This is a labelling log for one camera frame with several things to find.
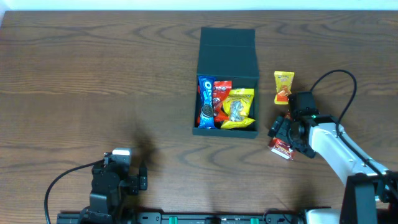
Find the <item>dark green box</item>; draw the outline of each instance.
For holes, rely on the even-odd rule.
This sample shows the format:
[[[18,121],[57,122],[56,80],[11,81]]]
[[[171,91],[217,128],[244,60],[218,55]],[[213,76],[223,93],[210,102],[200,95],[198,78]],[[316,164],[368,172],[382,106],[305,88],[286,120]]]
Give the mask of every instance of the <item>dark green box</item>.
[[[236,138],[255,138],[258,135],[259,69],[254,37],[254,29],[201,28],[197,76],[208,75],[216,77],[217,81],[232,80],[233,89],[253,88],[249,117],[255,122],[246,128],[231,130],[197,128],[196,120],[201,108],[200,94],[197,93],[193,134]]]

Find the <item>oreo package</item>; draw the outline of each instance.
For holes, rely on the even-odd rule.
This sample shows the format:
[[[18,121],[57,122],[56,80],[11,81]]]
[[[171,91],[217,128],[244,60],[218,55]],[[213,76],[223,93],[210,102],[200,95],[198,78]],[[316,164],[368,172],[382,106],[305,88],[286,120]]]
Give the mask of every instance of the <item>oreo package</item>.
[[[215,77],[198,76],[201,98],[200,123],[198,128],[216,129],[213,118],[213,85]]]

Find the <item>wooden table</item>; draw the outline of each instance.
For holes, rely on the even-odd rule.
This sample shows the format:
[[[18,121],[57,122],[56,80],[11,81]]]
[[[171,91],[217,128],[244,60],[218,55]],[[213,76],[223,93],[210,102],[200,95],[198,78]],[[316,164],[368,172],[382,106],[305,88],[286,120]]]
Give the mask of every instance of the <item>wooden table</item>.
[[[256,29],[260,133],[254,140],[192,135],[200,27]],[[0,30],[0,223],[43,223],[51,181],[115,147],[147,156],[141,205],[165,212],[340,208],[344,186],[320,157],[286,161],[268,150],[275,70],[293,91],[325,72],[353,72],[358,94],[343,125],[363,149],[398,170],[398,13],[353,11],[7,12]],[[338,116],[352,82],[315,91]],[[61,210],[88,205],[89,169],[50,194]]]

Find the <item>red snack package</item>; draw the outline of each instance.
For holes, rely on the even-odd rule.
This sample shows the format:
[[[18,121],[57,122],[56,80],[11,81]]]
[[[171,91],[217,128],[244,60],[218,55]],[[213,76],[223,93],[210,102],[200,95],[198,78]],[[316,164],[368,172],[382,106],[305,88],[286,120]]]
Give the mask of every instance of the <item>red snack package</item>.
[[[199,85],[198,85],[198,93],[200,94],[200,86]],[[197,118],[197,125],[199,125],[199,124],[200,124],[200,114],[198,115],[198,118]]]
[[[221,107],[223,106],[223,101],[228,96],[232,89],[232,81],[216,81],[213,86],[213,113],[214,122],[221,122],[228,120],[228,115],[226,115]]]
[[[290,113],[287,113],[285,115],[285,118],[292,119],[290,117]],[[284,142],[278,138],[273,138],[271,140],[271,142],[269,143],[268,147],[271,150],[271,152],[274,152],[287,160],[293,160],[294,155],[296,153],[296,151],[291,149],[290,146],[286,142]]]

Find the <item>yellow candy wrapper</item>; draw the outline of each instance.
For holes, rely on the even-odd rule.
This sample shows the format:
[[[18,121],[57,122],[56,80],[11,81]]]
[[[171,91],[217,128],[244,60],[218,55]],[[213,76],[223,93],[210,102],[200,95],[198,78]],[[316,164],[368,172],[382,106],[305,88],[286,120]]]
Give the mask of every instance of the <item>yellow candy wrapper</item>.
[[[224,121],[221,129],[245,128],[254,122],[254,119],[244,117],[242,121]]]
[[[231,90],[223,101],[223,109],[229,120],[223,122],[221,129],[245,128],[253,123],[254,119],[248,118],[253,98],[254,89]]]
[[[236,89],[236,90],[231,90],[229,92],[228,97],[223,101],[223,109],[224,112],[228,115],[231,115],[231,104],[234,101],[240,101],[241,105],[236,105],[236,106],[243,106],[240,115],[241,116],[249,116],[250,112],[250,106],[251,103],[253,102],[254,98],[254,89]]]
[[[292,94],[290,89],[292,88],[294,72],[275,71],[274,75],[276,82],[276,96],[274,103],[278,105],[287,105],[289,104],[287,96]]]

